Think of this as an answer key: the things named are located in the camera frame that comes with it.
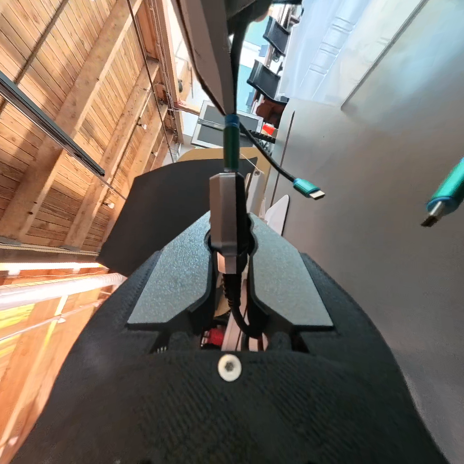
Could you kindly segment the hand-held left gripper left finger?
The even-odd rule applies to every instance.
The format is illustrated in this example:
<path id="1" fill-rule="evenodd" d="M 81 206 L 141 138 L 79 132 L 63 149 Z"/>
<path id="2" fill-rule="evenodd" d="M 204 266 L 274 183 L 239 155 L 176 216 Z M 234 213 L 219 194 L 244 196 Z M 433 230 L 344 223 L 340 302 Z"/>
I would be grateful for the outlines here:
<path id="1" fill-rule="evenodd" d="M 208 245 L 210 212 L 161 251 L 127 321 L 150 331 L 202 331 L 215 311 L 216 273 Z"/>

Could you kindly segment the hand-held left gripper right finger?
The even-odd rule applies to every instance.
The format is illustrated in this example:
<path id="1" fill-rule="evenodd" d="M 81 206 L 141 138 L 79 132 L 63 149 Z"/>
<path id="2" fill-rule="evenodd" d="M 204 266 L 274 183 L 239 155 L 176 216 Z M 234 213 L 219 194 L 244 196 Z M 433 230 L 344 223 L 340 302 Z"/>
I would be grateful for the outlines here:
<path id="1" fill-rule="evenodd" d="M 247 276 L 254 331 L 332 331 L 334 324 L 300 252 L 250 213 L 253 247 Z"/>

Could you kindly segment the grey adapter with black cable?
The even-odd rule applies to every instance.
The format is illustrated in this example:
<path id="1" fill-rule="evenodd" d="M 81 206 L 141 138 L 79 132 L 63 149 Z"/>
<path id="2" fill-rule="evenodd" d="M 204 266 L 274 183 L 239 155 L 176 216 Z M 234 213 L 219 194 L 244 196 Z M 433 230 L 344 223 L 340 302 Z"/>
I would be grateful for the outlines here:
<path id="1" fill-rule="evenodd" d="M 242 315 L 242 275 L 249 260 L 253 272 L 253 255 L 258 240 L 247 212 L 245 179 L 239 172 L 222 172 L 210 178 L 210 242 L 217 257 L 217 268 L 223 275 L 224 295 L 231 314 L 248 339 L 262 337 L 269 316 L 256 298 L 253 274 L 247 278 L 246 308 L 248 321 Z"/>

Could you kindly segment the black screen panel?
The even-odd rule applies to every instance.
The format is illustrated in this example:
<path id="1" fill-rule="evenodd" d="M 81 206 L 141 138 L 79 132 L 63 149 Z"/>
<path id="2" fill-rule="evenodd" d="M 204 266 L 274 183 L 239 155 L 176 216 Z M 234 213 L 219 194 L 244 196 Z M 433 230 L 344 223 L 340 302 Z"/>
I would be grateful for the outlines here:
<path id="1" fill-rule="evenodd" d="M 210 211 L 210 178 L 222 159 L 179 161 L 137 176 L 96 261 L 129 277 Z"/>

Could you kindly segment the white stand base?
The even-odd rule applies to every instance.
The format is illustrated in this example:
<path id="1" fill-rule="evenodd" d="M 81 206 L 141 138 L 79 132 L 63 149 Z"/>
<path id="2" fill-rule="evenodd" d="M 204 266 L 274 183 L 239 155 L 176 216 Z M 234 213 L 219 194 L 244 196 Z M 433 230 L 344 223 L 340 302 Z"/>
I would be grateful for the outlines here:
<path id="1" fill-rule="evenodd" d="M 280 236 L 283 235 L 289 204 L 289 195 L 284 195 L 279 201 L 277 201 L 267 210 L 264 216 L 264 220 L 270 229 L 272 229 Z"/>

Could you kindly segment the white bar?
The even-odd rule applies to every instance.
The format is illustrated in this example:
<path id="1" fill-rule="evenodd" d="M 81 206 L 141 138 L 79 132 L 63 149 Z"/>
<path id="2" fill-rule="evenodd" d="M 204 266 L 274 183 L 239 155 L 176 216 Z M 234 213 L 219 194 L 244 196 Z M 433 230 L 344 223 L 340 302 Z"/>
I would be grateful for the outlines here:
<path id="1" fill-rule="evenodd" d="M 246 177 L 246 210 L 256 216 L 260 216 L 267 178 L 263 171 L 255 169 Z"/>

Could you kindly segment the white framed monitor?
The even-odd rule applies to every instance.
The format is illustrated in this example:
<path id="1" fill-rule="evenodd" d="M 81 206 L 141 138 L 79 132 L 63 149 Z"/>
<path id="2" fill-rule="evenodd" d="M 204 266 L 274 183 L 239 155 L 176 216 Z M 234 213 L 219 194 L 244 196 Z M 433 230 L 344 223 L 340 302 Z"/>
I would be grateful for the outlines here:
<path id="1" fill-rule="evenodd" d="M 251 113 L 237 112 L 241 124 L 252 132 L 261 132 L 264 119 Z M 200 148 L 222 148 L 225 119 L 220 111 L 210 101 L 203 101 L 197 119 L 191 145 Z"/>

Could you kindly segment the black office chair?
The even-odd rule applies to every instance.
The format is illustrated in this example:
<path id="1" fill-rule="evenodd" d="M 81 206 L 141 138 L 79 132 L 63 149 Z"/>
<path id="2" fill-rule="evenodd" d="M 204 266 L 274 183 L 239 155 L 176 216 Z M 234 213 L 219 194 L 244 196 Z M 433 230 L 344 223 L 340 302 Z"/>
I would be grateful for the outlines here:
<path id="1" fill-rule="evenodd" d="M 289 99 L 286 96 L 277 96 L 280 80 L 281 77 L 279 75 L 273 73 L 260 61 L 255 60 L 246 82 L 268 100 L 287 104 Z"/>
<path id="2" fill-rule="evenodd" d="M 269 16 L 263 33 L 263 39 L 267 41 L 279 56 L 286 56 L 286 49 L 290 32 L 287 31 L 272 16 Z"/>

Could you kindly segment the dark grey board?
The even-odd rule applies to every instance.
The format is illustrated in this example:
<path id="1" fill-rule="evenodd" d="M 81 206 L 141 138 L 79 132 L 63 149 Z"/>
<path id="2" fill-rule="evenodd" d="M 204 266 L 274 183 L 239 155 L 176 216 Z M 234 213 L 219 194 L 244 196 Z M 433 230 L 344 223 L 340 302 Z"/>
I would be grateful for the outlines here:
<path id="1" fill-rule="evenodd" d="M 202 89 L 223 115 L 235 114 L 225 2 L 174 0 L 172 4 Z"/>

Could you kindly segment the wooden frame strip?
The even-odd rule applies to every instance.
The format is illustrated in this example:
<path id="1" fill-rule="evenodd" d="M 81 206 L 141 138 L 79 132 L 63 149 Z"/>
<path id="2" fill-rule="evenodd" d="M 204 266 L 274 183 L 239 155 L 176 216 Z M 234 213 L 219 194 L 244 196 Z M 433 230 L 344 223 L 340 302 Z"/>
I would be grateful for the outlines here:
<path id="1" fill-rule="evenodd" d="M 243 147 L 240 149 L 240 159 L 257 158 L 256 166 L 264 173 L 265 183 L 267 187 L 270 175 L 270 163 L 265 159 L 262 153 L 256 147 Z M 193 148 L 180 156 L 177 162 L 202 159 L 220 159 L 223 160 L 223 148 Z"/>

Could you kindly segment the black ceiling rail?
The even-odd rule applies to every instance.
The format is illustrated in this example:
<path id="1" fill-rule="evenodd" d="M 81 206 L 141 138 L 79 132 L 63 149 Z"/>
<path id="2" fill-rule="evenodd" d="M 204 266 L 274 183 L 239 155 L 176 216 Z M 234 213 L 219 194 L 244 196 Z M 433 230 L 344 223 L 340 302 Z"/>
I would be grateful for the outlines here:
<path id="1" fill-rule="evenodd" d="M 0 93 L 3 98 L 27 119 L 38 126 L 48 137 L 76 158 L 93 175 L 103 179 L 104 169 L 78 146 L 56 123 L 50 119 L 26 94 L 3 72 L 0 73 Z"/>

